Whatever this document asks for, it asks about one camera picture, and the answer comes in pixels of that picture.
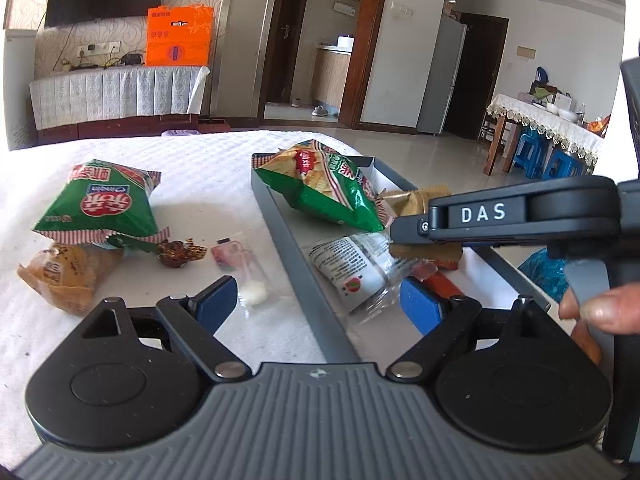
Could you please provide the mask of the person right hand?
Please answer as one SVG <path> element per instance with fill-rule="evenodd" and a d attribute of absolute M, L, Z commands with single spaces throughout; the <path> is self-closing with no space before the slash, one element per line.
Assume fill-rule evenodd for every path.
<path fill-rule="evenodd" d="M 614 335 L 640 332 L 640 284 L 630 283 L 595 296 L 581 306 L 570 289 L 559 303 L 559 318 L 575 320 L 570 336 L 589 359 L 599 365 L 602 351 L 590 333 L 592 328 Z"/>

